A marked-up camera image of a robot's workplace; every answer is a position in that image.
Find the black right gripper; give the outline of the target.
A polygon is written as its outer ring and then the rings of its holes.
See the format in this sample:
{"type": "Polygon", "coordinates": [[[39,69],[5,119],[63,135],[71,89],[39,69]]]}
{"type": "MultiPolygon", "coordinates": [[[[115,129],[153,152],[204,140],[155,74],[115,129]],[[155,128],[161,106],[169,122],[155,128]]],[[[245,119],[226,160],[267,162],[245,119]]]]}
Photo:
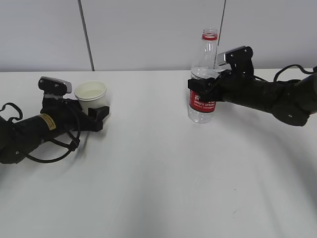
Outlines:
{"type": "Polygon", "coordinates": [[[240,91],[254,81],[254,71],[224,70],[217,78],[188,79],[188,89],[197,93],[202,102],[224,102],[226,93],[240,91]]]}

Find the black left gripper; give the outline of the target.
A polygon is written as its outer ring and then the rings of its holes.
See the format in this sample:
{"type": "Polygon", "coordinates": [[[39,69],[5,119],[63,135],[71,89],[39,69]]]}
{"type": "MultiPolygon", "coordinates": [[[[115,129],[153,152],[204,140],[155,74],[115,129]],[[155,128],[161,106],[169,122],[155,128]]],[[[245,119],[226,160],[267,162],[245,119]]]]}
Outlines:
{"type": "Polygon", "coordinates": [[[88,108],[82,111],[78,100],[65,98],[43,98],[41,109],[41,131],[80,130],[98,132],[103,129],[109,106],[88,108]]]}

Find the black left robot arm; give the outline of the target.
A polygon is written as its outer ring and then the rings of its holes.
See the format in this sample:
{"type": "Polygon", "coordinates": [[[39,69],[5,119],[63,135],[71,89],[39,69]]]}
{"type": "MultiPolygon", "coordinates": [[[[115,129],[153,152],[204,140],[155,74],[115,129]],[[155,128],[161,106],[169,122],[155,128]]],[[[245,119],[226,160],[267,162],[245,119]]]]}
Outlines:
{"type": "Polygon", "coordinates": [[[98,132],[103,129],[103,121],[109,115],[109,107],[88,109],[84,113],[78,100],[43,99],[39,115],[23,119],[22,110],[14,103],[6,103],[1,110],[11,106],[18,116],[0,119],[0,162],[17,164],[24,158],[37,163],[54,163],[67,157],[80,144],[83,131],[98,132]],[[50,142],[66,148],[62,156],[47,160],[31,155],[40,145],[50,142]]]}

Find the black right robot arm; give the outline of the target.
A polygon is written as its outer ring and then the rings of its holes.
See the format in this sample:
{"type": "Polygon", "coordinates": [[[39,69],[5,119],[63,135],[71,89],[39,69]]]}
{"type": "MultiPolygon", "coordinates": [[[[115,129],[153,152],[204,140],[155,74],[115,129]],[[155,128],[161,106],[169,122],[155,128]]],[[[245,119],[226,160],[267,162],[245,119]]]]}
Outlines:
{"type": "Polygon", "coordinates": [[[228,102],[266,112],[279,121],[304,126],[317,112],[317,75],[267,82],[225,70],[217,78],[189,79],[188,88],[203,102],[228,102]]]}

